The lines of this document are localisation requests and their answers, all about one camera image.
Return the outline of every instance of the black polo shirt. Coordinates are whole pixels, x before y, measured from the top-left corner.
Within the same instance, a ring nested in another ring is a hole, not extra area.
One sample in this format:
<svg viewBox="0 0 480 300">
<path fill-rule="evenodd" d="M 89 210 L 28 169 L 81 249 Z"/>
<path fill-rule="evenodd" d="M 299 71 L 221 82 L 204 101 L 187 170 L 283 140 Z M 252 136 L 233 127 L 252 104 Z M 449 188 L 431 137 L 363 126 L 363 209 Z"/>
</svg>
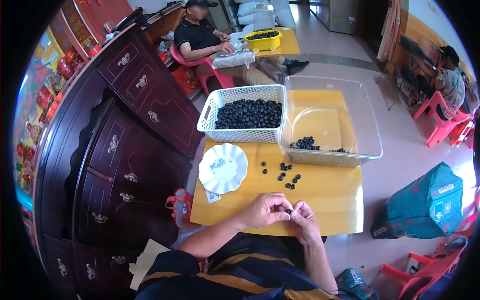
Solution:
<svg viewBox="0 0 480 300">
<path fill-rule="evenodd" d="M 220 45 L 220 39 L 213 34 L 215 27 L 203 18 L 199 21 L 200 25 L 192 24 L 183 18 L 175 29 L 173 42 L 177 48 L 188 42 L 192 50 L 203 49 L 211 46 Z"/>
</svg>

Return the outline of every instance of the clear plastic container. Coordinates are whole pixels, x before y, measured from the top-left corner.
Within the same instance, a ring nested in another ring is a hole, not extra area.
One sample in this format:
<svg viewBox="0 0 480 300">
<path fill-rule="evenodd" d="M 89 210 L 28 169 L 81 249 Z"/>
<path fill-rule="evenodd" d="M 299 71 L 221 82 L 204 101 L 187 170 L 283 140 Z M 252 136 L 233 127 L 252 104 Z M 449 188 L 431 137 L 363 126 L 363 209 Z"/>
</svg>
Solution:
<svg viewBox="0 0 480 300">
<path fill-rule="evenodd" d="M 275 27 L 275 14 L 272 5 L 256 4 L 253 8 L 253 27 L 255 31 Z"/>
<path fill-rule="evenodd" d="M 362 83 L 288 76 L 285 88 L 287 107 L 278 144 L 292 162 L 356 168 L 382 157 L 377 122 Z M 320 150 L 290 148 L 305 136 L 312 136 Z M 345 152 L 329 151 L 340 148 Z"/>
</svg>

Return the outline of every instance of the khaki pants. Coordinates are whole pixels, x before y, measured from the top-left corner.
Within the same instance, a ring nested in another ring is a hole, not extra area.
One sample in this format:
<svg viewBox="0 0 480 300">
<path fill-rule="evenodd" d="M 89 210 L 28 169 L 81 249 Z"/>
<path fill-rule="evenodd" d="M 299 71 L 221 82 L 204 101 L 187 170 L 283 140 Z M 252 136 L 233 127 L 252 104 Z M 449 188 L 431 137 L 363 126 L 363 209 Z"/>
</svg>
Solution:
<svg viewBox="0 0 480 300">
<path fill-rule="evenodd" d="M 214 53 L 209 57 L 213 60 L 215 59 L 215 56 L 217 56 L 217 53 Z M 272 59 L 275 60 L 278 64 L 283 64 L 283 62 L 285 61 L 285 58 L 283 56 L 273 56 Z M 197 71 L 206 74 L 208 73 L 208 70 L 206 68 L 207 67 L 202 64 L 198 66 Z M 251 63 L 249 69 L 247 69 L 246 65 L 241 65 L 236 67 L 221 68 L 218 70 L 233 77 L 240 77 L 248 85 L 275 84 L 275 82 L 267 75 L 265 75 L 262 71 L 255 68 L 255 63 Z"/>
</svg>

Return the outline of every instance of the black cap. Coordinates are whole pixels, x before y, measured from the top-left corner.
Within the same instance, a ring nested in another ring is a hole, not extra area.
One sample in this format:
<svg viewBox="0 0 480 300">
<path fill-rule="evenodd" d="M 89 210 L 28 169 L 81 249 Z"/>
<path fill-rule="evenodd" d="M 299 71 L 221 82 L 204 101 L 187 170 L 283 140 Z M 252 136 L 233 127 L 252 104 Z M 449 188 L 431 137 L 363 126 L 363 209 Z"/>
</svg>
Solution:
<svg viewBox="0 0 480 300">
<path fill-rule="evenodd" d="M 188 0 L 187 4 L 185 4 L 185 9 L 192 7 L 193 5 L 203 6 L 203 7 L 217 7 L 218 3 L 205 1 L 205 0 Z"/>
</svg>

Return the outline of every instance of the black sneaker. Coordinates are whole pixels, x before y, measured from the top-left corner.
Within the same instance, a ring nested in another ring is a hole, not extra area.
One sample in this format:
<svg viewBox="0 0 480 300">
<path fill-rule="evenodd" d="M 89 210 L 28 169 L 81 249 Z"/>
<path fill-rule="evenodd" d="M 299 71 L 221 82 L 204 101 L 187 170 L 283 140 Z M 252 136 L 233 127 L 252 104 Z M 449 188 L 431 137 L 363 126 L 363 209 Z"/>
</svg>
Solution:
<svg viewBox="0 0 480 300">
<path fill-rule="evenodd" d="M 287 65 L 287 73 L 289 75 L 293 75 L 305 69 L 305 67 L 308 66 L 309 64 L 310 64 L 309 61 L 292 60 L 292 62 Z"/>
</svg>

